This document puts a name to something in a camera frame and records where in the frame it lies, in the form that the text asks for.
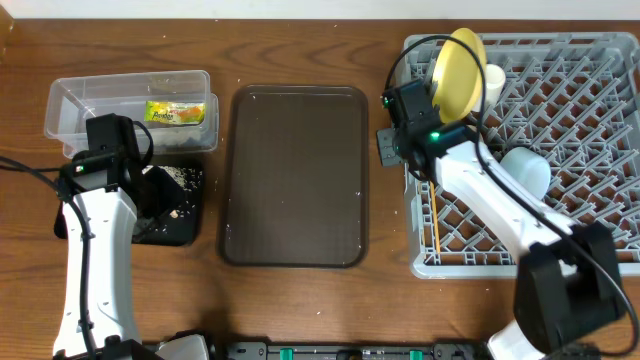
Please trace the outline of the rice food scraps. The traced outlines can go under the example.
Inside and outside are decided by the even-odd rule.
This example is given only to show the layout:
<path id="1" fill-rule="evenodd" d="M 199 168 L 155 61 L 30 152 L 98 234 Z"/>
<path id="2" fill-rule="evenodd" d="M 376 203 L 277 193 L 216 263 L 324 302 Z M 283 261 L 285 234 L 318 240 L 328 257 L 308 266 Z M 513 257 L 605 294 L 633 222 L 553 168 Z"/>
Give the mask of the rice food scraps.
<path id="1" fill-rule="evenodd" d="M 167 211 L 159 217 L 142 218 L 139 215 L 133 232 L 133 242 L 158 246 L 187 246 L 195 241 L 199 231 L 203 169 L 200 165 L 159 167 L 164 168 L 184 189 L 185 200 L 172 211 Z"/>

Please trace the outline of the wooden chopstick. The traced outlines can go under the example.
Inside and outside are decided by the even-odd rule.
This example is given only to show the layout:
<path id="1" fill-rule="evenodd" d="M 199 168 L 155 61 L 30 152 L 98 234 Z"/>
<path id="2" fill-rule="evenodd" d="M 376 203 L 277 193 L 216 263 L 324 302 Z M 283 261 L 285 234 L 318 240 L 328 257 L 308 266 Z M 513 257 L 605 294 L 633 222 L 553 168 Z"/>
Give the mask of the wooden chopstick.
<path id="1" fill-rule="evenodd" d="M 426 230 L 427 229 L 426 229 L 424 221 L 423 221 L 422 228 L 421 228 L 421 252 L 424 255 L 423 256 L 424 257 L 423 262 L 426 259 L 426 251 L 428 250 L 428 246 L 427 246 L 427 242 L 426 242 L 426 235 L 427 235 Z"/>
<path id="2" fill-rule="evenodd" d="M 436 204 L 436 191 L 435 191 L 435 184 L 431 181 L 429 183 L 429 190 L 430 190 L 430 198 L 431 198 L 431 214 L 433 218 L 433 234 L 435 237 L 434 248 L 436 250 L 436 253 L 439 255 L 441 253 L 441 240 L 440 240 L 440 232 L 439 232 L 439 226 L 438 226 L 439 221 L 438 221 L 438 210 L 437 210 L 437 204 Z"/>

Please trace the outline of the green snack wrapper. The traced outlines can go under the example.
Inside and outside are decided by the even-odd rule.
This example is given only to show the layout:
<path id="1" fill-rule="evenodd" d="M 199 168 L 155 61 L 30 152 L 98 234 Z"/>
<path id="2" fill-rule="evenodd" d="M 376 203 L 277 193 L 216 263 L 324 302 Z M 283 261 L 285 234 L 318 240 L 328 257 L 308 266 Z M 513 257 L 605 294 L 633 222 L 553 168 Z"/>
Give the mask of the green snack wrapper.
<path id="1" fill-rule="evenodd" d="M 204 103 L 147 101 L 144 120 L 166 125 L 192 125 L 204 120 Z"/>

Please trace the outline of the yellow round plate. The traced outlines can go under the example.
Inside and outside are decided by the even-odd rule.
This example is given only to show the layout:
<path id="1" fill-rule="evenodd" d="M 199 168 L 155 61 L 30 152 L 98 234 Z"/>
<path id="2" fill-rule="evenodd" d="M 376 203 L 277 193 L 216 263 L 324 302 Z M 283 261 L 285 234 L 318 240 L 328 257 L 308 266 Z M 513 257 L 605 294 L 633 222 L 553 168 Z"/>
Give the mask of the yellow round plate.
<path id="1" fill-rule="evenodd" d="M 458 43 L 447 40 L 436 60 L 432 75 L 436 84 L 432 104 L 447 124 L 466 117 L 483 90 L 479 68 L 473 56 Z"/>

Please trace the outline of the small white cup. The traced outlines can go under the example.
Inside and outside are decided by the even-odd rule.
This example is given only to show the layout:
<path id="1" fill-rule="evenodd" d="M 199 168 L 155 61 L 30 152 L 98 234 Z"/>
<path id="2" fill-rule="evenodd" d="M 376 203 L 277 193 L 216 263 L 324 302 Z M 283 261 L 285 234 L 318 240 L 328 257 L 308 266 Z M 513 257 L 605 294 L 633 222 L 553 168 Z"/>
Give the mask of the small white cup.
<path id="1" fill-rule="evenodd" d="M 486 66 L 485 77 L 486 97 L 483 104 L 485 105 L 485 109 L 488 110 L 497 104 L 506 82 L 506 74 L 500 66 L 488 64 Z"/>

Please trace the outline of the light blue bowl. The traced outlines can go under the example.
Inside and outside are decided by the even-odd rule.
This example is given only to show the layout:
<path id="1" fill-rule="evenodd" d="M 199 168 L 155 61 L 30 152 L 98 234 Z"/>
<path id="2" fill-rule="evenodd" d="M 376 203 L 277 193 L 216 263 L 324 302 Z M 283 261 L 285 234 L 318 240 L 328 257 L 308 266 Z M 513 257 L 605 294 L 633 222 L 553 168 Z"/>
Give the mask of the light blue bowl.
<path id="1" fill-rule="evenodd" d="M 547 160 L 524 148 L 513 148 L 500 161 L 501 166 L 534 197 L 542 200 L 551 181 L 551 167 Z"/>

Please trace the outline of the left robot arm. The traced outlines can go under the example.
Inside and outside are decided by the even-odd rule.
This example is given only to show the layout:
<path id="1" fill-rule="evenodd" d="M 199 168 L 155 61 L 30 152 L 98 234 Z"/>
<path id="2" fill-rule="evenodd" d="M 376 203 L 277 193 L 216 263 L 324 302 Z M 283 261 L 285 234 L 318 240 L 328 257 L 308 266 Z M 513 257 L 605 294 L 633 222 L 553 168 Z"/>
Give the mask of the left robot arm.
<path id="1" fill-rule="evenodd" d="M 204 335 L 179 333 L 151 347 L 134 318 L 131 251 L 139 218 L 173 210 L 185 190 L 169 168 L 123 152 L 84 151 L 60 172 L 68 241 L 56 359 L 207 359 Z"/>

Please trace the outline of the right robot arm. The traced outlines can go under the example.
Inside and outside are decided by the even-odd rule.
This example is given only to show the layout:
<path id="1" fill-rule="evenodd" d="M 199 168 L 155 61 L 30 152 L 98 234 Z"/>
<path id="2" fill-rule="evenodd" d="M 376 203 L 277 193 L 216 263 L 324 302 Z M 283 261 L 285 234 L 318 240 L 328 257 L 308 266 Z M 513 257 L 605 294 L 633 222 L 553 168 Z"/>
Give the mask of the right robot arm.
<path id="1" fill-rule="evenodd" d="M 462 123 L 409 122 L 377 133 L 381 162 L 407 165 L 461 200 L 517 263 L 514 319 L 487 348 L 495 359 L 551 359 L 621 318 L 639 343 L 639 318 L 623 289 L 612 232 L 581 225 L 531 195 Z"/>

